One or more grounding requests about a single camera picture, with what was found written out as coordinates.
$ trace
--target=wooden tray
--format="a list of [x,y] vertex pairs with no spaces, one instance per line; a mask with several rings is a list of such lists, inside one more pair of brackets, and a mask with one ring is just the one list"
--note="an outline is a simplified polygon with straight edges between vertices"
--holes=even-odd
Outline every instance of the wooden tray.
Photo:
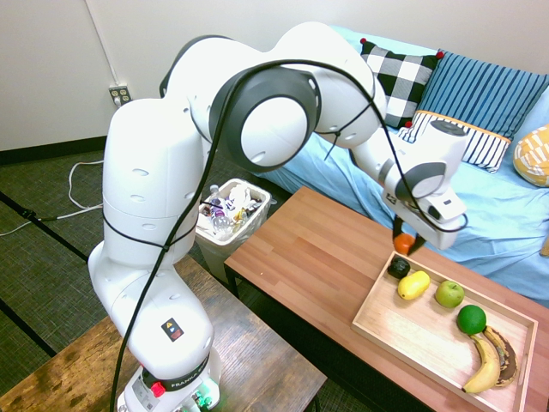
[[[387,273],[395,256],[410,263],[410,273],[423,270],[431,277],[431,285],[419,298],[404,300],[396,292],[399,280]],[[360,307],[353,330],[485,412],[522,412],[538,322],[464,285],[465,299],[458,307],[440,306],[434,294],[445,280],[451,278],[393,252]],[[455,322],[460,308],[469,304],[483,308],[487,323],[516,351],[520,371],[511,385],[479,394],[462,391],[480,367],[473,340]]]

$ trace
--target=baseboard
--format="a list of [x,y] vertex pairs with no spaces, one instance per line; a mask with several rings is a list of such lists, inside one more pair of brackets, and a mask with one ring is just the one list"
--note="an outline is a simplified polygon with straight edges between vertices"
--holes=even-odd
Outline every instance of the baseboard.
[[74,140],[34,146],[31,148],[16,148],[0,152],[0,166],[14,165],[26,161],[42,161],[55,157],[78,155],[105,149],[106,136]]

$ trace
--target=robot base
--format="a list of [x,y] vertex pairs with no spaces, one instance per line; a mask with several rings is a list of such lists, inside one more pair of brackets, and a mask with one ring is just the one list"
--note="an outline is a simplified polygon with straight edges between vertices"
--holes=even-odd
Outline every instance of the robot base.
[[179,391],[155,397],[142,382],[139,367],[118,397],[118,412],[203,412],[211,410],[220,400],[221,358],[212,348],[202,373]]

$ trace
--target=ripe banana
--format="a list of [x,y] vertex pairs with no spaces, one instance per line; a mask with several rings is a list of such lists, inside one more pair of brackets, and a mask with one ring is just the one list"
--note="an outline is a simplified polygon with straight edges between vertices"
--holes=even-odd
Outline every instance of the ripe banana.
[[496,349],[487,341],[475,335],[470,336],[480,354],[482,365],[462,387],[466,393],[479,393],[492,388],[499,379],[499,356]]
[[484,336],[492,342],[498,351],[500,370],[496,386],[507,386],[515,380],[515,376],[519,369],[515,350],[510,345],[509,341],[491,326],[487,325],[482,333],[484,333]]

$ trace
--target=plastic bottle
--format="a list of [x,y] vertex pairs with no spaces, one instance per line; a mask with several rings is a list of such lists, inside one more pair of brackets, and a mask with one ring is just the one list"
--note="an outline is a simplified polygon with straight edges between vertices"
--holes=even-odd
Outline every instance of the plastic bottle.
[[210,203],[212,203],[212,226],[215,234],[229,234],[232,232],[231,219],[226,216],[223,209],[223,199],[220,196],[220,187],[218,185],[209,186]]

